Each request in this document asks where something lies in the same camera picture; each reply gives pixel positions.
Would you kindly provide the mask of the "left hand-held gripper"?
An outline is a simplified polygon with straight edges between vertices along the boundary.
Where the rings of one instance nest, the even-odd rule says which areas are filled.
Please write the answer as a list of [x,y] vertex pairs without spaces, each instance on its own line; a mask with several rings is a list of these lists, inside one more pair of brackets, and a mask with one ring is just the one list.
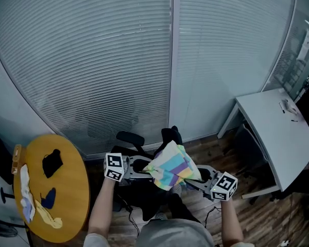
[[[130,164],[149,164],[152,159],[136,155],[130,157]],[[128,171],[129,158],[121,153],[107,153],[104,159],[104,176],[116,182],[120,186],[128,186],[130,182],[124,178]],[[130,179],[152,179],[149,173],[130,172]]]

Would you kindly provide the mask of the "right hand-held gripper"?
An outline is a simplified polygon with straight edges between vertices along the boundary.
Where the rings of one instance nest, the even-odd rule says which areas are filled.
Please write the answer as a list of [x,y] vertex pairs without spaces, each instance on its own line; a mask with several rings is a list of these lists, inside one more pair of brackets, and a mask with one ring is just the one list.
[[202,190],[203,196],[211,201],[228,201],[235,193],[238,179],[227,172],[217,172],[209,165],[197,165],[202,177],[213,177],[206,182],[187,179],[186,183],[196,190]]

